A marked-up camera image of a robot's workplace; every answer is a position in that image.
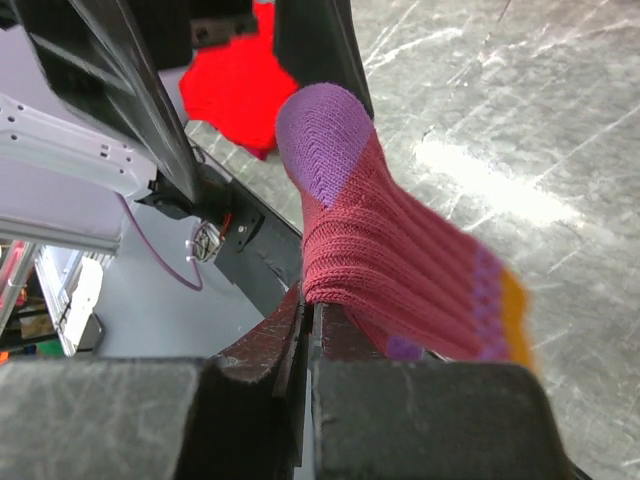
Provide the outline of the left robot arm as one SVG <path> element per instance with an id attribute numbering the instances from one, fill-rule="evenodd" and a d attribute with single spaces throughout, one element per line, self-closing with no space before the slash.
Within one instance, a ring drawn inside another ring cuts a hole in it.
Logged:
<path id="1" fill-rule="evenodd" d="M 5 1 L 56 98 L 84 128 L 1 101 L 1 152 L 101 185 L 166 216 L 214 224 L 269 212 L 200 162 L 160 74 L 254 33 L 249 1 Z"/>

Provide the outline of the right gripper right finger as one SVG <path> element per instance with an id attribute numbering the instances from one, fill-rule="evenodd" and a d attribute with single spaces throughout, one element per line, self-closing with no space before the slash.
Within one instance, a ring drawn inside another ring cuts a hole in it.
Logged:
<path id="1" fill-rule="evenodd" d="M 566 479 L 570 462 L 532 372 L 509 363 L 391 361 L 336 305 L 314 310 L 320 479 Z"/>

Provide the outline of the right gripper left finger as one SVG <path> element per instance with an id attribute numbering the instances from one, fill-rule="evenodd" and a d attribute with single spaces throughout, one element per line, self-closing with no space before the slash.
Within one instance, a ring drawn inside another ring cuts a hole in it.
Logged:
<path id="1" fill-rule="evenodd" d="M 5 479 L 290 479 L 302 462 L 305 305 L 209 359 L 17 359 L 1 368 Z"/>

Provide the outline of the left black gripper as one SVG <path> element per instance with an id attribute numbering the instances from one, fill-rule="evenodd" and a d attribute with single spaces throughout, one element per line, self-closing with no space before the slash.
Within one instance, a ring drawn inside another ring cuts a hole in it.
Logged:
<path id="1" fill-rule="evenodd" d="M 255 3 L 13 1 L 10 8 L 63 105 L 144 147 L 178 192 L 197 201 L 196 160 L 156 69 L 184 67 L 195 50 L 256 33 Z M 374 115 L 350 0 L 279 0 L 274 19 L 274 53 L 299 86 L 337 84 Z"/>

